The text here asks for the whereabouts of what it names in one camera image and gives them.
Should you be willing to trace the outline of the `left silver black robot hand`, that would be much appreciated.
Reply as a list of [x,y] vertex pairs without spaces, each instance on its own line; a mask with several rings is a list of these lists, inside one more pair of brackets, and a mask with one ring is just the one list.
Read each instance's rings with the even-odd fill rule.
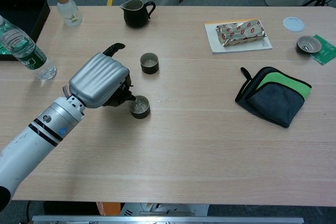
[[70,94],[90,109],[135,101],[129,69],[112,57],[123,48],[125,44],[115,43],[87,61],[69,80]]

